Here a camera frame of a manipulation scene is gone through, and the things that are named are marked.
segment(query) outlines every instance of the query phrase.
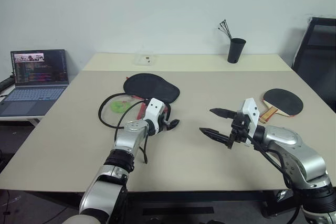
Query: floor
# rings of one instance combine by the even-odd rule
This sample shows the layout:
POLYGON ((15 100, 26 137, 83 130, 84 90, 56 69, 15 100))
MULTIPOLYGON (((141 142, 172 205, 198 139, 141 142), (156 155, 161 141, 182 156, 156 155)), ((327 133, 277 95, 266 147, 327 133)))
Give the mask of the floor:
MULTIPOLYGON (((26 137, 34 129, 30 125, 8 126, 0 123, 0 150, 3 153, 15 153, 22 145, 26 137)), ((3 213, 6 210, 8 195, 7 191, 0 190, 0 206, 3 213)), ((10 215, 6 217, 6 224, 42 224, 57 213, 64 210, 64 206, 46 201, 23 191, 10 191, 10 201, 8 211, 10 215)), ((207 223, 210 220, 218 220, 225 224, 237 223, 287 223, 293 212, 289 212, 271 219, 264 218, 259 209, 258 202, 198 202, 198 203, 138 203, 134 204, 127 213, 127 224, 146 223, 155 217, 165 224, 199 224, 207 223), (213 207, 214 214, 202 215, 143 215, 143 209, 161 207, 213 207)), ((62 223, 70 216, 76 215, 77 210, 67 208, 48 224, 62 223)), ((0 214, 0 223, 4 216, 0 214)), ((300 212, 294 223, 306 223, 303 214, 300 212)))

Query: pen holder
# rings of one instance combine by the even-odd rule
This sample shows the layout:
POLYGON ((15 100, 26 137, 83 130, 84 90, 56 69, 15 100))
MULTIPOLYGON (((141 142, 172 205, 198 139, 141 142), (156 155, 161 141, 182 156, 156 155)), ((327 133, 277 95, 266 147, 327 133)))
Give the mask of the pen holder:
POLYGON ((246 40, 233 38, 230 41, 230 50, 227 61, 230 63, 237 63, 241 54, 243 47, 245 46, 246 40))

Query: ping pong paddle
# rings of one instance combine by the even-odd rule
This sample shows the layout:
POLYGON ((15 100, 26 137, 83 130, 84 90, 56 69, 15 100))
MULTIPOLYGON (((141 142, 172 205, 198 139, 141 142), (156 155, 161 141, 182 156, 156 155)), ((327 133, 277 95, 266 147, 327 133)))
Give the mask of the ping pong paddle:
POLYGON ((261 123, 266 123, 274 114, 295 116, 303 109, 303 102, 292 92, 284 89, 271 89, 264 94, 264 104, 268 111, 259 117, 261 123))

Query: gray desk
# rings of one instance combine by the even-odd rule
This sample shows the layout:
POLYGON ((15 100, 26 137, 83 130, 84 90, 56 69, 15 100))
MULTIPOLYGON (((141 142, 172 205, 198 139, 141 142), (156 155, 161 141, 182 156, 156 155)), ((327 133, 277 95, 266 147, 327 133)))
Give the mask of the gray desk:
MULTIPOLYGON (((278 56, 270 57, 279 60, 278 56)), ((241 65, 245 66, 244 58, 241 60, 241 65)), ((102 62, 101 65, 104 68, 107 64, 102 62)), ((171 104, 171 118, 178 118, 181 122, 174 130, 149 138, 149 163, 145 165, 142 155, 137 155, 128 189, 285 188, 281 174, 252 147, 234 144, 229 150, 198 130, 199 127, 211 127, 228 134, 231 120, 216 117, 208 110, 217 107, 237 110, 245 98, 253 97, 262 112, 266 109, 261 102, 262 94, 275 87, 295 92, 303 100, 305 108, 294 118, 275 115, 269 124, 298 132, 323 156, 335 184, 334 112, 286 65, 280 64, 274 71, 265 71, 267 66, 261 70, 251 66, 251 69, 153 72, 181 90, 179 98, 171 104)), ((87 69, 79 73, 0 174, 0 188, 86 190, 113 145, 114 130, 99 122, 98 107, 107 96, 121 92, 125 78, 137 72, 87 69)))

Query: paddle handle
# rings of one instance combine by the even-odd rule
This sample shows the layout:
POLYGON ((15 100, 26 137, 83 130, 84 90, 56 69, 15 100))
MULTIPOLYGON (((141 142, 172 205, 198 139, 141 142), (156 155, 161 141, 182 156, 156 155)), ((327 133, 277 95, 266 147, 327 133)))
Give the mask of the paddle handle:
POLYGON ((276 107, 270 107, 268 111, 266 111, 264 114, 262 114, 259 117, 259 121, 261 123, 267 123, 268 120, 271 118, 271 116, 273 116, 276 112, 278 111, 278 109, 276 107))

